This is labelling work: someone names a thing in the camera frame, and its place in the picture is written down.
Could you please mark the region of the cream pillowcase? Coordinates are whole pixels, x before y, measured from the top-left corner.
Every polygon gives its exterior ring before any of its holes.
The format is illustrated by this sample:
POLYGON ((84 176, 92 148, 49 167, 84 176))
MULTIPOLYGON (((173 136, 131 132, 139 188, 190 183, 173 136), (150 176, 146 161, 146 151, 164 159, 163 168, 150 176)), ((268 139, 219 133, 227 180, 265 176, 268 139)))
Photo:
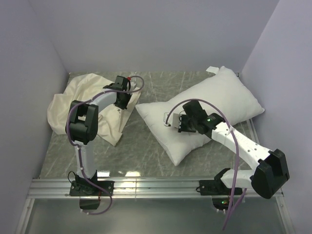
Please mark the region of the cream pillowcase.
MULTIPOLYGON (((73 78, 62 94, 55 94, 47 109, 47 120, 52 130, 58 135, 64 135, 66 121, 72 101, 87 101, 103 91, 103 87, 112 81, 96 74, 86 74, 73 78)), ((141 95, 136 85, 138 79, 131 81, 132 94, 127 109, 122 110, 114 104, 104 107, 104 101, 95 101, 98 106, 98 131, 97 135, 116 146, 122 136, 122 131, 141 95)))

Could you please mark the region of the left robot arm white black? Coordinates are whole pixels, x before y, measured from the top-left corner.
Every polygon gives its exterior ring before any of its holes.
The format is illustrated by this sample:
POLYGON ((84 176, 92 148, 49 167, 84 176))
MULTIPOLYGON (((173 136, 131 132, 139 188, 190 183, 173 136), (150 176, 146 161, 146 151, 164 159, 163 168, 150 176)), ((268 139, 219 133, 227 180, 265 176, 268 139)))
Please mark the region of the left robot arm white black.
POLYGON ((132 77, 117 76, 115 81, 105 85, 96 94, 84 101, 73 100, 65 124, 69 142, 76 151, 77 172, 71 182, 70 195, 93 196, 106 192, 112 185, 101 185, 93 155, 93 141, 98 134, 99 113, 116 107, 128 110, 136 85, 132 77))

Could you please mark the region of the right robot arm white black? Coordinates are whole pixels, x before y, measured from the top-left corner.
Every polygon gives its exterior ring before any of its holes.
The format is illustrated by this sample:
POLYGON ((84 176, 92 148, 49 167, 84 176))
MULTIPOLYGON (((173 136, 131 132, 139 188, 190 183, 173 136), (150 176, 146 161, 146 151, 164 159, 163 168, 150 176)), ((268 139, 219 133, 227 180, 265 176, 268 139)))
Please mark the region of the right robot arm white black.
POLYGON ((243 159, 250 170, 225 168, 214 177, 214 194, 225 195, 235 185, 239 189, 253 189, 270 199, 290 178, 285 154, 270 150, 252 141, 217 114, 208 115, 198 100, 182 106, 184 114, 180 131, 198 132, 222 144, 243 159))

